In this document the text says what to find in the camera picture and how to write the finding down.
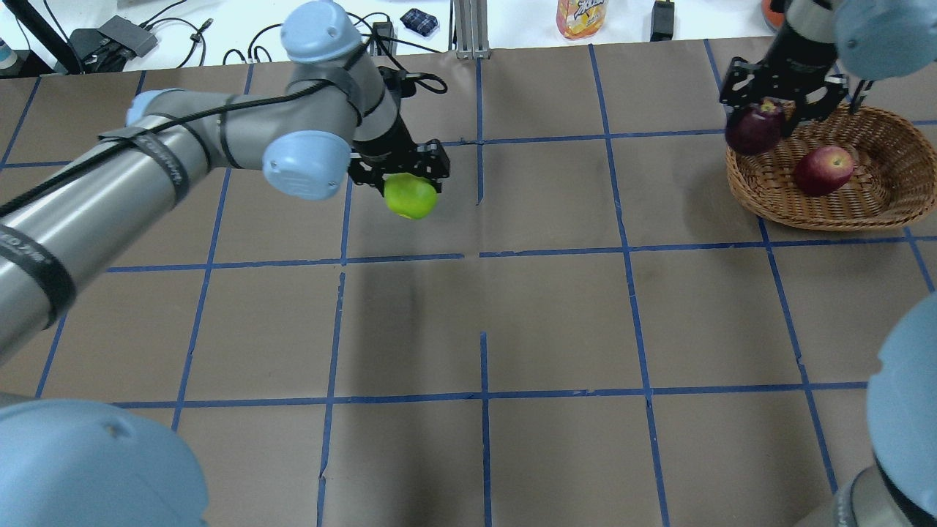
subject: bottle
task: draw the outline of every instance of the bottle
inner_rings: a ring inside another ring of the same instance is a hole
[[[13,68],[18,62],[20,56],[0,38],[0,72]]]
[[[557,29],[575,40],[595,35],[605,22],[608,0],[558,0]]]

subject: wicker basket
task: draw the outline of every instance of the wicker basket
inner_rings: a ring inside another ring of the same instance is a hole
[[[853,177],[818,198],[800,191],[792,172],[801,158],[835,144],[853,155]],[[846,105],[823,122],[798,127],[770,152],[741,156],[727,149],[729,186],[753,213],[800,229],[893,229],[918,221],[937,204],[937,154],[904,118],[866,107],[850,115]]]

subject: snack bag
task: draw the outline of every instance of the snack bag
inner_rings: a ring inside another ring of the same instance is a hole
[[[558,0],[557,28],[574,40],[595,35],[605,22],[608,0]]]

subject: light blue joint cap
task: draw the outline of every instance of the light blue joint cap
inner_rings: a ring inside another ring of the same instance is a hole
[[[833,23],[843,65],[862,79],[904,77],[937,59],[934,0],[850,0]]]
[[[351,53],[361,45],[361,34],[345,9],[332,0],[319,0],[290,13],[280,28],[280,40],[291,61],[315,64]]]
[[[0,525],[204,525],[208,490],[185,442],[110,404],[0,409],[0,460]]]
[[[183,91],[182,88],[167,88],[165,90],[150,90],[148,92],[142,92],[136,97],[133,98],[133,102],[130,103],[130,108],[126,111],[126,125],[130,126],[137,121],[143,119],[143,116],[146,115],[146,107],[153,102],[153,99],[161,96],[166,92],[178,92]]]
[[[869,435],[895,486],[937,516],[937,294],[915,306],[879,352],[869,380]]]
[[[333,133],[301,130],[276,138],[263,152],[263,176],[304,200],[335,196],[345,181],[351,147]]]

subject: red apple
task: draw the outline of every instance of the red apple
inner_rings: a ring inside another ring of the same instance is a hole
[[[725,142],[743,156],[764,154],[781,142],[784,109],[774,99],[732,112],[725,124]]]
[[[824,196],[845,185],[854,169],[849,152],[838,146],[822,146],[797,163],[794,182],[808,196]]]

